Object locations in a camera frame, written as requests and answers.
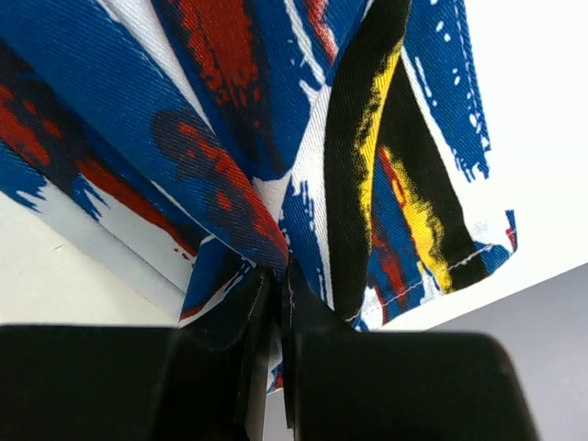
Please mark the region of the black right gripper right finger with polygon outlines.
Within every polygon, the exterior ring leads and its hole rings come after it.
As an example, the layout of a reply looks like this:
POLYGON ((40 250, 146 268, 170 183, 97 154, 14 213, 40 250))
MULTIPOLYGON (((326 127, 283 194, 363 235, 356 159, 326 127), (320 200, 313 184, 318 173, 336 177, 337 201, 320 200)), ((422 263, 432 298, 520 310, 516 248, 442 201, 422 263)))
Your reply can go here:
POLYGON ((535 440, 503 346, 487 334, 354 330, 298 265, 282 285, 283 386, 298 440, 535 440))

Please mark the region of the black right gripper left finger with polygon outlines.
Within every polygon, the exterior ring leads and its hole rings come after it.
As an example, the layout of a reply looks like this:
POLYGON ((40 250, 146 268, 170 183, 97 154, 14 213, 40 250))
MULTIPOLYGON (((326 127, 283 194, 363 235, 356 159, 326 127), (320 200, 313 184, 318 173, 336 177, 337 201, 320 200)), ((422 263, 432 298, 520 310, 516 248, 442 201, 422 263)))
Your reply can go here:
POLYGON ((5 325, 4 440, 259 440, 273 276, 183 328, 5 325))

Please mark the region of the blue patterned trousers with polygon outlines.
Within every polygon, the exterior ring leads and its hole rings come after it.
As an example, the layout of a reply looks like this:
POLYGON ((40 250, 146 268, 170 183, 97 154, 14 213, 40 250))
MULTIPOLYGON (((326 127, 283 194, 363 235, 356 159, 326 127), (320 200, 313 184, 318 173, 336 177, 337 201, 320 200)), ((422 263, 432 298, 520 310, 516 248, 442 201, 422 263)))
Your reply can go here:
POLYGON ((371 331, 516 251, 461 1, 4 1, 1 190, 193 322, 262 267, 371 331))

